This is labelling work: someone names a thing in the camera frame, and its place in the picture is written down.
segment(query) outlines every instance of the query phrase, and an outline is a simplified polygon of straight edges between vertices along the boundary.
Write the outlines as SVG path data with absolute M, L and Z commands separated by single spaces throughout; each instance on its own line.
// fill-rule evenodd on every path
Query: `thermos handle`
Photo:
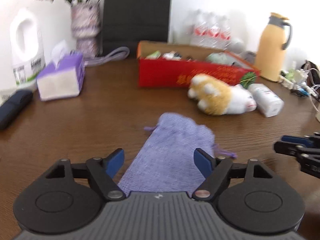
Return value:
M 290 23 L 286 23 L 286 22 L 284 22 L 282 25 L 286 25 L 286 26 L 289 26 L 289 27 L 290 27 L 289 37 L 288 37 L 288 39 L 287 39 L 287 42 L 284 43 L 284 44 L 282 44 L 282 50 L 285 50 L 285 49 L 287 49 L 287 47 L 289 46 L 290 41 L 291 41 L 291 37 L 292 37 L 292 26 L 291 26 Z

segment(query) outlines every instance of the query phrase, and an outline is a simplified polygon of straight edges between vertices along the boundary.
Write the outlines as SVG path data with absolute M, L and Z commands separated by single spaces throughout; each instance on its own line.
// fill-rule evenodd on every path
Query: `white wall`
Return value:
M 70 8 L 63 0 L 0 0 L 0 89 L 14 85 L 10 69 L 9 25 L 18 8 L 28 6 L 39 18 L 46 60 L 54 44 L 66 39 L 71 47 L 74 40 L 70 32 Z M 244 40 L 248 50 L 256 51 L 260 35 L 268 23 L 270 12 L 280 13 L 290 19 L 293 26 L 292 43 L 287 50 L 284 68 L 292 60 L 299 65 L 305 58 L 320 64 L 319 0 L 172 0 L 170 37 L 183 42 L 183 33 L 190 24 L 190 13 L 196 9 L 215 11 L 230 17 L 232 35 Z

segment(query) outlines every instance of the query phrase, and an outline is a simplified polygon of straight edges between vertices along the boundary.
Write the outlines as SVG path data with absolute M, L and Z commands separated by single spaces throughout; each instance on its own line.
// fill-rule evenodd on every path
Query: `open box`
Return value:
M 181 60 L 146 59 L 145 57 L 159 50 L 161 54 L 176 51 Z M 213 52 L 226 53 L 228 59 L 240 66 L 228 66 L 205 62 Z M 141 41 L 138 45 L 139 86 L 140 87 L 188 87 L 191 78 L 205 73 L 220 79 L 229 85 L 242 84 L 244 88 L 254 83 L 259 70 L 236 54 L 221 49 L 207 49 L 188 45 L 171 45 L 163 42 Z M 192 57 L 196 61 L 187 61 Z

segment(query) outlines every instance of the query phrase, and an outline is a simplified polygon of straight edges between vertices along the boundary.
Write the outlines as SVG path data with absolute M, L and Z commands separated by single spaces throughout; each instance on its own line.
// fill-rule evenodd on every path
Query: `gray cable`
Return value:
M 119 47 L 104 57 L 85 58 L 84 65 L 86 67 L 93 67 L 102 65 L 108 61 L 123 60 L 128 57 L 129 53 L 130 50 L 128 47 Z

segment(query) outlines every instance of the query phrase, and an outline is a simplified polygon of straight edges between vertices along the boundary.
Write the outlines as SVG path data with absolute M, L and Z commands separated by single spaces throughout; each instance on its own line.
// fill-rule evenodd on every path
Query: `plush toy body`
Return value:
M 256 109 L 252 94 L 242 85 L 229 86 L 206 74 L 191 79 L 189 98 L 197 99 L 198 107 L 206 114 L 242 114 Z

